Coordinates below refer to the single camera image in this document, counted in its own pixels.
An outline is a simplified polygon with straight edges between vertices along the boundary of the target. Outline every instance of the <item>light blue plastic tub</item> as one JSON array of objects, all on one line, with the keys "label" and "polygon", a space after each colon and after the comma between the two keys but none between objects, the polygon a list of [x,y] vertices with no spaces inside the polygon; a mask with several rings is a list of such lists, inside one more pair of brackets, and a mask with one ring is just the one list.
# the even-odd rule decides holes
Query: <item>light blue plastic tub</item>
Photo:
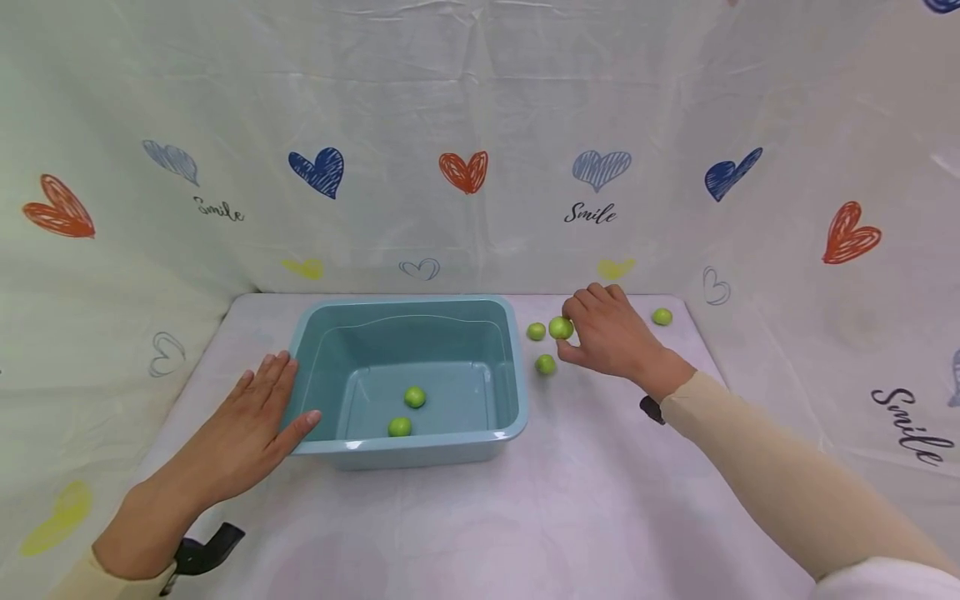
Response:
[{"label": "light blue plastic tub", "polygon": [[[527,424],[514,310],[497,296],[323,301],[300,317],[290,354],[300,370],[284,425],[324,413],[294,453],[336,468],[490,460]],[[410,386],[426,392],[419,409],[403,402]],[[388,437],[395,417],[413,434]]]}]

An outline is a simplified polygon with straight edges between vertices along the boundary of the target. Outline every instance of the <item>white tablecloth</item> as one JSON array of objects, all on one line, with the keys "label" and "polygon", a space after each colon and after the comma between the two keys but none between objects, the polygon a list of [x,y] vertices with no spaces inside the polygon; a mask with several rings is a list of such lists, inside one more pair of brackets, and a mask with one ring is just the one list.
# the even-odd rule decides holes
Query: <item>white tablecloth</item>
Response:
[{"label": "white tablecloth", "polygon": [[[321,295],[259,294],[231,307],[141,466],[145,477],[212,413],[239,374],[287,348]],[[508,296],[521,331],[560,314],[560,296]],[[684,304],[633,296],[665,344],[720,377]],[[533,370],[549,338],[523,338],[530,419],[493,461],[340,472],[287,459],[205,514],[247,531],[225,564],[181,578],[176,598],[298,600],[805,598],[809,578],[751,521],[700,451],[637,408],[627,381],[561,363]]]}]

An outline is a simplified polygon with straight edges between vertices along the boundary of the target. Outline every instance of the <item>hand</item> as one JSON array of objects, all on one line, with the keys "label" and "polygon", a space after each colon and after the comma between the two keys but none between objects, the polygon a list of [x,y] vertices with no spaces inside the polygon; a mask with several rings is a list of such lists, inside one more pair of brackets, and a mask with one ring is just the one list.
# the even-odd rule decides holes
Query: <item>hand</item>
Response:
[{"label": "hand", "polygon": [[259,483],[320,422],[320,411],[311,411],[277,433],[297,366],[286,350],[268,354],[152,479],[192,498],[201,511]]},{"label": "hand", "polygon": [[247,371],[220,408],[170,461],[133,487],[93,543],[98,562],[126,580],[153,579],[174,559],[200,514],[260,482],[320,422],[320,411],[277,433],[290,401],[297,361],[268,354]]},{"label": "hand", "polygon": [[557,340],[567,363],[630,379],[657,402],[670,396],[695,370],[665,348],[636,313],[619,285],[591,283],[564,302],[564,316],[576,325],[580,346]]}]

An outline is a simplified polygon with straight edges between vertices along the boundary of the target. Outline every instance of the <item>yellow heart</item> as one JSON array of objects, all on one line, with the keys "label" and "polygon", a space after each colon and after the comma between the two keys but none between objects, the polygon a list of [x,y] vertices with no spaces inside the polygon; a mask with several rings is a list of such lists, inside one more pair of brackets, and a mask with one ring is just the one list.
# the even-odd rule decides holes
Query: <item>yellow heart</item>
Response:
[{"label": "yellow heart", "polygon": [[93,494],[83,481],[74,481],[63,488],[54,504],[53,516],[40,523],[20,544],[20,554],[36,556],[69,538],[90,514],[92,504]]},{"label": "yellow heart", "polygon": [[324,276],[324,264],[316,258],[309,258],[301,263],[296,260],[284,260],[283,266],[288,271],[307,279],[319,279]]},{"label": "yellow heart", "polygon": [[612,260],[601,260],[597,263],[597,273],[604,279],[620,279],[628,274],[636,264],[632,258],[623,262],[613,262]]}]

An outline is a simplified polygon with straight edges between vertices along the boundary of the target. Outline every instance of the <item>black strap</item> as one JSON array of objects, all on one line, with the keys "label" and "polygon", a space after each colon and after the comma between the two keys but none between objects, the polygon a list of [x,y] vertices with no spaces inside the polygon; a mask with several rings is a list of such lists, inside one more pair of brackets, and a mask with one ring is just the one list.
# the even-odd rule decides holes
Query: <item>black strap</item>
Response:
[{"label": "black strap", "polygon": [[643,400],[640,401],[640,410],[646,413],[650,419],[655,420],[661,425],[666,425],[666,421],[663,420],[663,413],[660,411],[660,405],[651,397],[645,396]]},{"label": "black strap", "polygon": [[223,564],[230,552],[233,552],[233,548],[246,535],[239,527],[223,523],[206,544],[190,538],[181,540],[177,554],[174,555],[177,568],[174,569],[174,574],[163,588],[160,597],[170,595],[179,576],[203,575]]}]

